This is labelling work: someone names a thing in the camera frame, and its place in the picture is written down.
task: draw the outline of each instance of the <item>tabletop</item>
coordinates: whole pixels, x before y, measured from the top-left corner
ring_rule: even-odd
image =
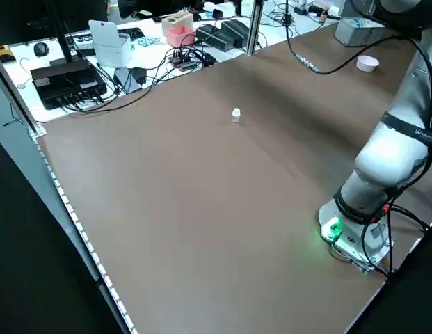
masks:
[[[292,43],[322,70],[355,52],[331,28]],[[139,333],[346,329],[383,277],[330,256],[317,210],[350,175],[413,54],[389,42],[369,51],[374,73],[350,64],[319,76],[282,42],[129,107],[46,125],[39,143]],[[192,103],[171,105],[184,95]],[[399,204],[431,221],[432,171]],[[392,220],[398,266],[421,234]]]
[[[272,11],[282,12],[282,5],[276,6],[275,2],[266,1],[264,4],[264,14],[262,15],[262,24],[260,28],[260,32],[262,34],[259,35],[259,42],[262,47],[266,47],[274,45],[278,42],[282,42],[286,39],[285,28],[278,26],[276,22],[274,22],[269,16],[269,13]],[[251,4],[243,5],[242,13],[250,13],[251,12]],[[292,13],[295,19],[294,24],[290,27],[290,35],[297,36],[309,31],[313,31],[321,27],[319,23],[316,21],[317,18],[300,16],[295,13]],[[245,25],[250,25],[250,19],[246,17],[239,17],[239,21],[243,22]],[[204,24],[214,24],[215,21],[202,21],[195,22],[195,29]],[[333,20],[328,20],[326,25],[332,24]],[[216,22],[216,26],[220,28],[221,21]],[[141,67],[141,68],[154,68],[160,64],[161,60],[165,57],[165,54],[171,49],[171,46],[166,43],[166,38],[162,36],[161,33],[161,24],[156,24],[152,19],[145,19],[142,21],[131,22],[126,24],[121,24],[118,26],[119,29],[123,28],[133,28],[138,27],[147,37],[160,37],[160,43],[156,43],[154,45],[150,45],[149,47],[142,47],[134,41],[132,44],[134,46],[134,50],[132,52],[132,59],[127,64],[128,68],[132,67]],[[50,120],[59,118],[64,116],[66,113],[71,113],[72,111],[68,109],[53,109],[47,110],[41,102],[34,85],[31,82],[30,70],[34,68],[49,66],[49,62],[62,58],[63,53],[58,44],[57,40],[44,40],[49,46],[50,52],[47,56],[37,58],[33,53],[33,46],[35,42],[31,42],[28,45],[18,45],[12,47],[12,51],[15,55],[17,61],[12,63],[5,63],[4,67],[7,73],[10,75],[13,83],[18,86],[20,84],[25,84],[25,88],[18,89],[18,92],[23,97],[23,100],[27,104],[30,112],[32,113],[35,120],[39,122],[48,122]],[[229,52],[222,52],[212,47],[205,47],[205,51],[209,52],[218,62],[223,62],[228,59],[232,59],[238,57],[244,52],[240,49],[233,49]],[[87,59],[93,64],[97,64],[97,59],[95,56],[87,57]],[[110,74],[113,75],[115,69],[104,67],[104,69]],[[162,77],[167,71],[172,69],[169,65],[162,65],[159,70],[148,70],[147,76],[155,77],[157,74],[157,78]],[[170,73],[167,79],[180,76],[183,74],[187,74],[187,72],[182,73],[179,70],[174,70]],[[152,83],[152,79],[147,79],[146,83],[143,87],[148,87]],[[111,94],[111,90],[108,89],[108,93],[103,95],[103,97],[107,97]],[[83,107],[93,106],[93,103],[85,103]]]

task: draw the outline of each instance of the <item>robotic arm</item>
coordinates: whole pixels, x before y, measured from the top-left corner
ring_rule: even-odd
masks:
[[[428,10],[422,22],[421,45],[432,63],[432,0],[377,0],[374,13],[406,30],[419,26],[419,14]],[[387,114],[416,126],[416,132],[430,122],[429,72],[424,59],[415,55]],[[355,170],[341,189],[319,210],[322,237],[343,256],[370,271],[389,252],[389,230],[385,219],[394,192],[413,178],[424,165],[428,147],[424,142],[402,134],[379,122],[355,160]]]

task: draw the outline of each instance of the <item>white lid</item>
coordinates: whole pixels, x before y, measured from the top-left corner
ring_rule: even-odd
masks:
[[[234,108],[233,110],[232,110],[232,116],[233,117],[239,117],[241,115],[241,109],[239,109],[239,108]]]

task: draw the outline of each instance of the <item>led strip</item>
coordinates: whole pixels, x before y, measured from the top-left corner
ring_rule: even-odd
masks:
[[[95,251],[95,249],[92,246],[92,242],[90,242],[90,239],[89,239],[88,235],[86,234],[86,231],[84,230],[83,225],[79,221],[78,216],[74,211],[74,208],[70,204],[70,201],[67,198],[63,188],[61,187],[60,182],[56,178],[56,175],[55,175],[52,167],[49,165],[49,162],[47,161],[47,158],[44,155],[44,152],[41,150],[41,147],[38,145],[36,140],[33,139],[33,141],[35,142],[35,145],[36,145],[38,151],[40,151],[42,160],[44,161],[44,163],[47,167],[47,170],[49,171],[50,177],[55,184],[56,190],[58,191],[58,194],[61,197],[61,200],[63,201],[63,203],[65,205],[65,208],[69,212],[70,218],[72,218],[75,227],[77,228],[79,234],[81,235],[81,238],[83,239],[84,243],[86,244],[86,247],[87,247],[90,255],[93,258],[93,261],[97,265],[98,271],[99,271],[100,275],[102,276],[103,281],[106,283],[106,286],[107,286],[109,292],[111,293],[113,301],[118,306],[120,313],[124,317],[127,327],[129,328],[129,330],[131,331],[132,334],[138,334],[138,331],[135,329],[134,323],[132,322],[131,317],[129,316],[129,314],[126,310],[126,307],[123,305],[123,302],[121,301],[121,298],[118,295],[117,290],[115,289],[115,286],[113,285],[111,279],[109,278],[109,275],[107,274],[106,269],[104,269],[104,266],[103,266],[101,260],[99,259],[97,252]]]

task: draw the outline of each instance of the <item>green led light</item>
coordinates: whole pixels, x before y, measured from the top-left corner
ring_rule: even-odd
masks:
[[[331,218],[327,224],[322,227],[323,235],[331,239],[333,243],[339,240],[342,234],[342,223],[337,218]]]

